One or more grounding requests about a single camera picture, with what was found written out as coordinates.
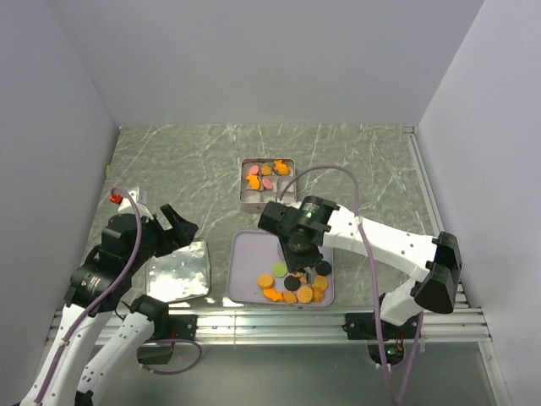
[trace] orange disc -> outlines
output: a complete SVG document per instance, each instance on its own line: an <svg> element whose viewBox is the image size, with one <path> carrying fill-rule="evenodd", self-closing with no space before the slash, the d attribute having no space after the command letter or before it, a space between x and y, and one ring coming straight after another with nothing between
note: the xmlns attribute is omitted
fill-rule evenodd
<svg viewBox="0 0 541 406"><path fill-rule="evenodd" d="M262 289L272 288L274 286L274 278L271 275L264 273L257 278L257 286Z"/></svg>
<svg viewBox="0 0 541 406"><path fill-rule="evenodd" d="M314 286L321 288L321 290L326 290L329 287L329 283L327 282L326 277L318 275L317 277L315 277Z"/></svg>
<svg viewBox="0 0 541 406"><path fill-rule="evenodd" d="M317 286L313 286L312 290L314 290L314 302L320 303L325 298L325 291Z"/></svg>
<svg viewBox="0 0 541 406"><path fill-rule="evenodd" d="M314 291L310 286L302 286L297 291L297 299L299 302L306 305L314 299Z"/></svg>
<svg viewBox="0 0 541 406"><path fill-rule="evenodd" d="M284 300L288 305L294 305L297 303L297 296L293 293L287 290L286 292L281 294L284 297Z"/></svg>
<svg viewBox="0 0 541 406"><path fill-rule="evenodd" d="M263 289L263 296L272 301L275 301L274 298L276 297L277 293L278 292L274 288Z"/></svg>

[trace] green disc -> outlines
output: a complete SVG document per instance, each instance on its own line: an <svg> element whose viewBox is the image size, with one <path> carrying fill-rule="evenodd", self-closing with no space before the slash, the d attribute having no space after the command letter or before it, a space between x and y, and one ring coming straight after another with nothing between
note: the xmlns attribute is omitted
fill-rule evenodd
<svg viewBox="0 0 541 406"><path fill-rule="evenodd" d="M275 277L285 277L287 275L286 264L282 264L281 262L274 264L274 266L272 267L272 273Z"/></svg>

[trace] orange piece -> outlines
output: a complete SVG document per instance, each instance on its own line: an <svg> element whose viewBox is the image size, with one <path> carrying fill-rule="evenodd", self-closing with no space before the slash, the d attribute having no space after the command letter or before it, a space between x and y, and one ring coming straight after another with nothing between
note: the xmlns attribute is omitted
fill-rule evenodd
<svg viewBox="0 0 541 406"><path fill-rule="evenodd" d="M261 167L261 174L262 174L263 176L269 176L269 175L272 175L272 167L271 167L271 165L267 165L267 164L263 165L263 166Z"/></svg>
<svg viewBox="0 0 541 406"><path fill-rule="evenodd" d="M274 168L280 175L289 174L289 166L282 162L282 159L277 159L274 161Z"/></svg>
<svg viewBox="0 0 541 406"><path fill-rule="evenodd" d="M282 292L276 292L276 294L274 295L274 298L272 298L273 302L283 302L283 300L284 300L284 295Z"/></svg>
<svg viewBox="0 0 541 406"><path fill-rule="evenodd" d="M274 286L274 278L271 275L264 273L257 278L257 286L262 289L272 288Z"/></svg>
<svg viewBox="0 0 541 406"><path fill-rule="evenodd" d="M295 305L297 303L297 296L289 290L284 292L282 296L288 305Z"/></svg>
<svg viewBox="0 0 541 406"><path fill-rule="evenodd" d="M314 291L314 302L320 303L325 298L325 291L315 285L312 287L312 290Z"/></svg>
<svg viewBox="0 0 541 406"><path fill-rule="evenodd" d="M277 292L274 288L263 289L263 296L265 296L269 300L272 300L273 302L284 300L281 292Z"/></svg>
<svg viewBox="0 0 541 406"><path fill-rule="evenodd" d="M327 282L326 277L318 275L317 277L315 277L314 286L321 288L321 290L326 290L329 287L329 283Z"/></svg>
<svg viewBox="0 0 541 406"><path fill-rule="evenodd" d="M297 291L297 299L299 302L306 305L314 299L314 291L310 286L302 286Z"/></svg>
<svg viewBox="0 0 541 406"><path fill-rule="evenodd" d="M263 289L263 296L265 296L267 299L272 300L276 294L277 291L274 288Z"/></svg>
<svg viewBox="0 0 541 406"><path fill-rule="evenodd" d="M260 177L259 176L255 176L252 173L250 173L246 177L246 180L249 181L250 188L255 189L255 190L259 190L261 188L261 182L260 182Z"/></svg>

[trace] gray marble surface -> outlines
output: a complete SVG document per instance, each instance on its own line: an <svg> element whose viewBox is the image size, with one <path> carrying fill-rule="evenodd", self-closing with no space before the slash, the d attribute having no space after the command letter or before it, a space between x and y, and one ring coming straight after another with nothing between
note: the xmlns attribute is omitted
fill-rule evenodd
<svg viewBox="0 0 541 406"><path fill-rule="evenodd" d="M209 245L210 294L183 307L261 307L235 304L227 297L227 273L235 233L256 229L258 215L240 211L239 166L248 157L289 157L297 171L335 163L358 177L361 215L412 233L429 233L430 221L421 187L400 126L363 125L165 125L121 129L87 250L100 242L100 232L117 207L107 199L113 185L140 186L156 212L170 203L199 225ZM319 195L352 208L352 184L332 171L311 173L298 184L298 198ZM335 250L335 301L330 307L372 307L368 261ZM406 275L380 264L380 291L387 292ZM127 300L144 292L145 269L134 278ZM276 309L273 304L267 305Z"/></svg>

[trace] white wall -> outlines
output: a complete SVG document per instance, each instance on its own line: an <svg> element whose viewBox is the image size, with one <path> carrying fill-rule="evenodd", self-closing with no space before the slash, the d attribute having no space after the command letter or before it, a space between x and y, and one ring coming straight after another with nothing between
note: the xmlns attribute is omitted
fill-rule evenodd
<svg viewBox="0 0 541 406"><path fill-rule="evenodd" d="M486 0L419 126L514 404L541 403L541 3Z"/></svg>
<svg viewBox="0 0 541 406"><path fill-rule="evenodd" d="M481 3L51 0L120 124L417 124Z"/></svg>
<svg viewBox="0 0 541 406"><path fill-rule="evenodd" d="M34 379L116 133L47 1L0 2L0 404Z"/></svg>

